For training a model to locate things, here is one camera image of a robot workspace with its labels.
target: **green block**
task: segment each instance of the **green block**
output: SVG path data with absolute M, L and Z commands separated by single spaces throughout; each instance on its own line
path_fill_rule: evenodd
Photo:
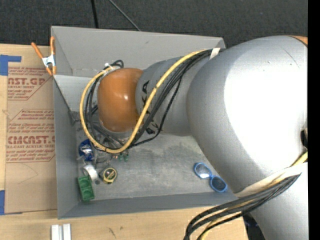
M 89 176 L 78 177 L 81 200 L 87 202 L 95 198 L 94 190 Z

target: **silver component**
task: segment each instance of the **silver component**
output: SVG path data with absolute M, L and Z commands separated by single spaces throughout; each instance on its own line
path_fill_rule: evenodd
M 83 173 L 84 175 L 89 175 L 92 182 L 99 177 L 96 168 L 92 164 L 85 165 L 83 167 Z
M 193 79 L 186 103 L 192 135 L 234 193 L 304 152 L 307 65 L 304 44 L 272 36 L 219 53 Z M 252 214 L 267 240 L 309 239 L 307 173 Z
M 156 86 L 156 83 L 163 76 L 163 74 L 176 62 L 180 59 L 180 57 L 160 61 L 148 67 L 140 77 L 135 91 L 135 102 L 138 113 L 140 114 L 144 108 L 144 100 L 146 100 L 153 88 Z M 187 92 L 191 81 L 200 70 L 200 68 L 207 63 L 209 57 L 206 57 L 196 64 L 194 64 L 184 75 L 180 83 L 179 90 L 174 98 L 174 101 L 170 107 L 170 110 L 165 118 L 165 123 L 162 127 L 162 133 L 164 134 L 172 134 L 177 136 L 188 136 L 191 134 L 189 122 L 187 118 L 187 110 L 186 110 L 186 99 Z M 148 109 L 150 112 L 154 107 L 155 102 L 157 101 L 160 93 L 163 91 L 166 83 L 170 80 L 168 78 L 165 82 L 158 88 L 155 97 Z M 167 97 L 163 101 L 162 105 L 159 107 L 157 113 L 153 118 L 153 122 L 150 124 L 149 128 L 153 131 L 157 132 L 157 127 L 160 126 L 162 118 L 166 112 L 167 106 L 178 86 L 178 83 L 171 89 L 168 93 Z

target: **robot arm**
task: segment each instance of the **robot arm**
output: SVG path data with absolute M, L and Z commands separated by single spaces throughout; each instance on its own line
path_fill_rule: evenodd
M 119 125 L 105 129 L 111 136 L 127 140 L 127 130 L 139 115 L 152 115 L 152 120 L 146 117 L 141 123 L 145 131 L 192 135 L 231 190 L 240 192 L 291 166 L 305 151 L 300 134 L 307 127 L 307 43 L 297 37 L 272 36 L 226 49 L 212 59 L 208 51 L 200 51 L 188 65 L 173 58 L 143 73 L 116 70 L 100 81 L 98 107 L 105 108 L 99 111 L 101 124 L 108 125 L 104 118 L 130 119 L 128 127 L 120 119 Z M 175 74 L 177 62 L 184 67 L 181 76 Z M 158 86 L 171 68 L 166 84 Z M 129 73 L 119 80 L 121 71 Z M 117 90 L 119 81 L 135 84 Z M 110 90 L 117 91 L 100 95 L 107 82 Z M 152 93 L 154 99 L 145 110 Z M 115 99 L 116 107 L 109 104 Z M 118 106 L 127 109 L 119 114 Z M 135 143 L 135 138 L 129 137 L 129 141 Z M 305 163 L 302 174 L 286 192 L 251 213 L 267 240 L 309 238 L 307 170 Z

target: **cardboard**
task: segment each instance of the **cardboard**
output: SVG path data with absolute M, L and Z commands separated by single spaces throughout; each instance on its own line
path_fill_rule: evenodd
M 47 56 L 49 48 L 39 48 Z M 53 79 L 30 45 L 1 44 L 0 54 L 21 56 L 21 62 L 8 63 L 7 108 L 1 114 L 7 122 L 4 212 L 55 209 Z

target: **black cord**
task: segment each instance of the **black cord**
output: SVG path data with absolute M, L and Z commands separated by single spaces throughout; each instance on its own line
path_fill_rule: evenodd
M 140 138 L 141 136 L 145 133 L 145 131 L 147 130 L 147 128 L 149 127 L 150 123 L 153 121 L 154 116 L 156 115 L 159 107 L 162 105 L 163 101 L 165 100 L 165 98 L 167 97 L 167 95 L 169 94 L 169 92 L 171 91 L 171 89 L 175 86 L 175 84 L 177 83 L 177 81 L 180 81 L 181 78 L 183 77 L 183 75 L 197 62 L 199 62 L 200 60 L 202 60 L 203 58 L 209 56 L 211 54 L 212 49 L 209 50 L 205 50 L 202 51 L 198 54 L 196 54 L 195 56 L 193 56 L 192 58 L 190 58 L 187 63 L 183 63 L 180 67 L 177 67 L 177 69 L 173 72 L 172 77 L 169 79 L 168 83 L 165 85 L 164 89 L 162 90 L 161 94 L 158 96 L 157 101 L 155 102 L 154 106 L 152 107 L 152 110 L 150 111 L 150 113 L 148 114 L 147 119 L 145 120 L 143 126 L 141 127 L 141 129 L 139 130 L 139 132 L 137 132 L 134 140 L 132 141 L 131 145 L 128 147 L 133 148 L 136 147 L 142 143 L 146 143 L 147 141 L 151 141 L 153 140 L 156 136 L 158 136 L 159 134 L 159 129 L 158 129 L 158 133 L 156 134 L 155 137 L 152 137 L 148 140 L 145 141 L 141 141 L 137 144 L 135 144 Z
M 284 191 L 286 191 L 296 180 L 297 178 L 299 177 L 300 175 L 295 175 L 295 176 L 291 176 L 291 177 L 288 177 L 288 178 L 285 178 L 283 179 L 281 182 L 275 184 L 274 186 L 272 187 L 269 187 L 268 189 L 265 189 L 257 194 L 252 194 L 252 195 L 248 195 L 248 196 L 245 196 L 245 197 L 242 197 L 236 201 L 232 201 L 232 202 L 229 202 L 229 203 L 226 203 L 226 204 L 223 204 L 223 205 L 219 205 L 219 206 L 216 206 L 214 208 L 211 208 L 205 212 L 202 212 L 201 214 L 199 214 L 197 217 L 195 217 L 190 223 L 189 225 L 187 226 L 187 229 L 185 231 L 185 236 L 184 236 L 184 240 L 189 240 L 190 238 L 190 235 L 196 230 L 198 229 L 199 227 L 201 227 L 202 225 L 206 224 L 206 223 L 209 223 L 211 221 L 214 221 L 218 218 L 222 218 L 226 215 L 230 215 L 230 214 L 234 214 L 234 213 L 237 213 L 237 212 L 241 212 L 239 214 L 236 214 L 230 218 L 227 218 L 227 219 L 224 219 L 210 227 L 208 227 L 204 232 L 202 232 L 202 234 L 199 236 L 198 239 L 201 238 L 201 236 L 208 230 L 218 226 L 218 225 L 221 225 L 225 222 L 228 222 L 228 221 L 231 221 L 231 220 L 234 220 L 236 218 L 239 218 L 239 217 L 242 217 L 243 215 L 247 214 L 247 213 L 250 213 L 251 211 L 253 211 L 254 209 L 258 208 L 259 206 L 263 205 L 264 203 L 266 203 L 267 201 L 275 198 L 276 196 L 282 194 Z M 214 212 L 217 212 L 219 210 L 222 210 L 222 209 L 225 209 L 225 208 L 229 208 L 229 207 L 233 207 L 235 205 L 239 205 L 241 203 L 245 203 L 249 200 L 254 200 L 248 204 L 245 204 L 245 205 L 242 205 L 240 207 L 236 207 L 236 208 L 233 208 L 233 209 L 227 209 L 226 211 L 223 211 L 223 212 L 220 212 L 218 214 L 215 214 L 213 216 L 210 216 L 210 217 L 207 217 L 203 220 L 201 220 L 200 222 L 198 222 L 197 224 L 193 225 L 196 221 L 198 221 L 199 219 L 201 219 L 202 217 L 204 216 L 207 216 L 209 214 L 212 214 Z
M 151 141 L 153 140 L 155 137 L 157 137 L 159 135 L 159 133 L 161 132 L 161 129 L 162 129 L 162 126 L 164 124 L 164 121 L 165 121 L 165 118 L 169 112 L 169 109 L 173 103 L 173 100 L 175 98 L 175 96 L 177 95 L 177 92 L 179 90 L 179 86 L 180 86 L 180 82 L 182 80 L 182 77 L 183 75 L 195 64 L 197 63 L 199 60 L 203 59 L 204 57 L 208 56 L 211 54 L 211 49 L 210 50 L 205 50 L 205 51 L 202 51 L 198 54 L 196 54 L 195 56 L 193 56 L 192 58 L 190 58 L 189 60 L 187 60 L 187 63 L 182 63 L 180 66 L 178 66 L 176 68 L 176 70 L 174 71 L 172 77 L 169 79 L 168 83 L 165 85 L 163 91 L 161 92 L 161 94 L 159 95 L 159 98 L 157 99 L 156 103 L 155 103 L 155 106 L 152 108 L 148 118 L 146 119 L 146 121 L 144 122 L 142 128 L 140 129 L 140 131 L 137 133 L 137 136 L 136 138 L 133 140 L 133 142 L 131 143 L 131 145 L 128 147 L 129 148 L 133 148 L 137 145 L 140 145 L 142 143 L 145 143 L 145 142 L 148 142 L 148 141 Z M 124 66 L 124 63 L 122 60 L 117 60 L 115 61 L 114 63 L 111 64 L 111 66 L 119 66 L 119 67 L 123 67 Z M 92 99 L 93 99 L 93 95 L 94 95 L 94 92 L 95 92 L 95 88 L 96 88 L 96 85 L 97 83 L 99 82 L 99 80 L 101 79 L 102 76 L 98 77 L 95 82 L 92 84 L 91 86 L 91 89 L 88 93 L 88 96 L 87 96 L 87 100 L 86 100 L 86 104 L 85 104 L 85 114 L 84 114 L 84 118 L 85 118 L 85 123 L 87 125 L 87 128 L 89 129 L 88 127 L 88 122 L 90 124 L 90 128 L 91 128 L 91 132 L 92 132 L 92 135 L 94 137 L 94 139 L 100 143 L 100 141 L 97 140 L 97 136 L 96 136 L 96 132 L 95 130 L 97 130 L 98 132 L 100 133 L 103 133 L 109 140 L 114 140 L 116 142 L 118 142 L 118 144 L 121 144 L 121 147 L 123 146 L 123 143 L 118 140 L 117 138 L 115 137 L 111 137 L 108 132 L 106 132 L 102 127 L 100 126 L 96 126 L 93 124 L 93 114 L 97 111 L 98 107 L 95 106 L 95 107 L 92 107 Z M 162 102 L 164 101 L 164 99 L 167 97 L 167 95 L 169 94 L 169 92 L 171 91 L 171 89 L 175 86 L 175 84 L 177 83 L 177 81 L 179 81 L 176 89 L 175 89 L 175 92 L 173 93 L 172 97 L 171 97 L 171 100 L 167 106 L 167 109 L 162 117 L 162 120 L 161 120 L 161 123 L 160 123 L 160 127 L 158 129 L 158 132 L 157 134 L 150 138 L 150 139 L 147 139 L 147 140 L 144 140 L 142 142 L 139 142 L 137 144 L 135 144 L 135 142 L 142 136 L 142 134 L 147 130 L 147 128 L 149 127 L 149 124 L 152 122 L 153 120 L 153 117 L 155 116 L 156 112 L 158 111 L 159 107 L 161 106 Z
M 169 112 L 169 110 L 170 110 L 170 107 L 171 107 L 172 103 L 174 102 L 174 99 L 175 99 L 175 97 L 176 97 L 176 95 L 177 95 L 177 93 L 178 93 L 181 80 L 182 80 L 182 76 L 180 77 L 180 80 L 179 80 L 179 82 L 178 82 L 178 85 L 177 85 L 177 87 L 176 87 L 176 89 L 175 89 L 175 91 L 174 91 L 174 93 L 173 93 L 173 95 L 172 95 L 172 97 L 171 97 L 171 99 L 170 99 L 170 102 L 169 102 L 168 106 L 166 107 L 166 110 L 165 110 L 165 112 L 164 112 L 164 114 L 163 114 L 163 117 L 162 117 L 160 126 L 159 126 L 159 128 L 158 128 L 158 130 L 157 130 L 157 133 L 156 133 L 153 137 L 151 137 L 151 138 L 148 138 L 148 139 L 145 139 L 145 140 L 140 141 L 140 142 L 138 142 L 138 143 L 135 143 L 135 144 L 130 145 L 130 146 L 128 147 L 128 149 L 131 149 L 131 148 L 133 148 L 133 147 L 136 147 L 136 146 L 139 146 L 139 145 L 141 145 L 141 144 L 145 144 L 145 143 L 147 143 L 147 142 L 149 142 L 149 141 L 152 141 L 153 139 L 155 139 L 155 138 L 159 135 L 159 133 L 161 132 L 162 127 L 163 127 L 163 125 L 164 125 L 164 122 L 165 122 L 165 119 L 166 119 L 166 117 L 167 117 L 167 114 L 168 114 L 168 112 Z
M 138 26 L 115 4 L 114 1 L 108 0 L 138 31 L 141 31 Z
M 243 212 L 241 212 L 240 214 L 234 215 L 230 218 L 224 219 L 214 225 L 209 226 L 208 228 L 206 228 L 197 238 L 197 240 L 200 240 L 201 237 L 209 230 L 213 229 L 216 226 L 219 226 L 221 224 L 224 224 L 226 222 L 232 221 L 236 218 L 242 217 L 250 212 L 252 212 L 253 210 L 257 209 L 258 207 L 262 206 L 263 204 L 265 204 L 267 201 L 281 195 L 284 191 L 286 191 L 299 177 L 300 175 L 296 175 L 296 176 L 292 176 L 292 178 L 290 179 L 290 181 L 288 183 L 286 183 L 284 186 L 282 186 L 281 188 L 277 189 L 276 191 L 274 191 L 273 193 L 271 193 L 269 195 L 268 198 L 261 200 L 260 202 L 258 202 L 257 204 L 253 205 L 251 208 L 245 209 Z
M 269 195 L 270 192 L 272 191 L 275 191 L 277 190 L 279 187 L 281 187 L 284 183 L 285 183 L 286 179 L 282 180 L 281 182 L 278 182 L 276 183 L 275 185 L 267 188 L 267 189 L 264 189 L 258 193 L 254 193 L 254 194 L 250 194 L 250 195 L 247 195 L 247 196 L 244 196 L 244 197 L 241 197 L 237 200 L 234 200 L 234 201 L 231 201 L 231 202 L 228 202 L 228 203 L 224 203 L 224 204 L 220 204 L 218 206 L 215 206 L 213 208 L 210 208 L 206 211 L 203 211 L 202 213 L 198 214 L 195 218 L 193 218 L 190 223 L 188 224 L 185 232 L 189 232 L 192 230 L 193 228 L 193 224 L 195 224 L 196 221 L 199 221 L 201 218 L 205 217 L 205 216 L 208 216 L 210 214 L 213 214 L 215 212 L 218 212 L 220 210 L 223 210 L 223 209 L 226 209 L 226 208 L 229 208 L 229 207 L 233 207 L 233 206 L 237 206 L 237 205 L 241 205 L 243 204 L 244 202 L 248 202 L 248 201 L 251 201 L 251 200 L 254 200 L 254 199 L 263 199 L 265 198 L 266 196 Z
M 99 28 L 99 24 L 98 24 L 98 16 L 97 16 L 97 11 L 96 11 L 95 0 L 90 0 L 90 1 L 91 1 L 93 18 L 94 18 L 94 25 L 95 25 L 95 28 L 98 29 Z

